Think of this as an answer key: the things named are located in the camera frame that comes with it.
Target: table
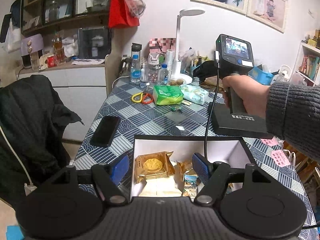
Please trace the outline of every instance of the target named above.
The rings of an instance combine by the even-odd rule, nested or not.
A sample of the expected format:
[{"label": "table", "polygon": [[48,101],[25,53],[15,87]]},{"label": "table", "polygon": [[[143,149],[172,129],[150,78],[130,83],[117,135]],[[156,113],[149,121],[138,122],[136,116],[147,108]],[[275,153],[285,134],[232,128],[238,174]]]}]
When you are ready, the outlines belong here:
[{"label": "table", "polygon": [[[101,162],[110,163],[122,153],[128,154],[130,168],[132,168],[132,151],[135,134],[204,136],[208,119],[207,107],[209,102],[213,101],[214,93],[209,93],[207,102],[202,106],[197,104],[192,104],[191,106],[180,105],[182,113],[179,113],[171,111],[170,106],[156,106],[154,103],[149,105],[132,103],[131,96],[139,91],[142,91],[140,86],[130,83],[129,78],[122,78],[118,81],[116,87],[102,105],[78,151],[74,161],[74,165],[78,170],[90,169],[92,165]],[[221,94],[218,94],[216,102],[223,103]],[[106,115],[119,116],[121,118],[121,123],[112,145],[109,148],[92,146],[89,143],[90,139],[101,118]],[[177,125],[183,126],[185,130],[179,130],[176,127]],[[208,135],[219,136],[213,132],[212,128],[209,129]],[[309,199],[295,169],[292,165],[279,167],[270,157],[272,151],[279,150],[281,147],[279,145],[269,147],[262,143],[260,139],[244,138],[244,140],[257,165],[286,186],[305,203],[308,213],[305,226],[314,225],[316,221]],[[128,172],[121,181],[119,188],[123,192],[128,193],[130,183],[131,175]],[[82,188],[94,194],[93,187],[82,185]],[[315,228],[302,230],[299,238],[304,240],[318,239],[317,230]]]}]

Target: bookshelf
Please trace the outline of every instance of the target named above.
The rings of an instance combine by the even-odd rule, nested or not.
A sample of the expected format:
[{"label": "bookshelf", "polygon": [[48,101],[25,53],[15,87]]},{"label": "bookshelf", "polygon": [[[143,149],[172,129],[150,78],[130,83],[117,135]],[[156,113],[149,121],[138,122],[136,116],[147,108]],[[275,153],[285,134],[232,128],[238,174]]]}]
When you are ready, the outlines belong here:
[{"label": "bookshelf", "polygon": [[320,49],[305,43],[300,43],[298,56],[294,66],[294,72],[299,73],[305,79],[309,86],[319,85],[320,83]]}]

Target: smartphone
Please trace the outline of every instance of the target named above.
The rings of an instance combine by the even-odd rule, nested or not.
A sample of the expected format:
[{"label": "smartphone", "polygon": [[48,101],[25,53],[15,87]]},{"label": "smartphone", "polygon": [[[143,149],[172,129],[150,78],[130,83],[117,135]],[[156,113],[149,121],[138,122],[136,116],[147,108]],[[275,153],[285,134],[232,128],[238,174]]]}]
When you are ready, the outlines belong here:
[{"label": "smartphone", "polygon": [[120,117],[103,117],[90,140],[90,144],[98,147],[111,146],[119,124]]}]

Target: red paper bag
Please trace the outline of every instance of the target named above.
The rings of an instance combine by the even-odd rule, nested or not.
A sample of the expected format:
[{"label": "red paper bag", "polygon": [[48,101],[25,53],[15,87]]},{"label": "red paper bag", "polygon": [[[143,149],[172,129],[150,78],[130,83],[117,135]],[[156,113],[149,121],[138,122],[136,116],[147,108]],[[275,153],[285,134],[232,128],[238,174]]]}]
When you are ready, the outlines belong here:
[{"label": "red paper bag", "polygon": [[124,0],[111,0],[109,28],[127,28],[139,25],[139,19],[130,15],[128,6]]}]

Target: scissors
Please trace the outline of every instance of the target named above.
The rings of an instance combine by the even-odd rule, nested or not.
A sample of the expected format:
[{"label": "scissors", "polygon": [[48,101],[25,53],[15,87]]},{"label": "scissors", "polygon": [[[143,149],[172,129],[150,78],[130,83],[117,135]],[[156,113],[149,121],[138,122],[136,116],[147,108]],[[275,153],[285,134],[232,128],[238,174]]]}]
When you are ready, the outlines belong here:
[{"label": "scissors", "polygon": [[144,89],[143,92],[139,92],[137,94],[134,94],[132,97],[131,97],[131,101],[134,102],[134,103],[142,103],[144,105],[147,105],[147,104],[151,104],[153,102],[153,97],[151,94],[148,93],[149,91],[149,85],[150,83],[147,83],[146,84],[146,88]]}]

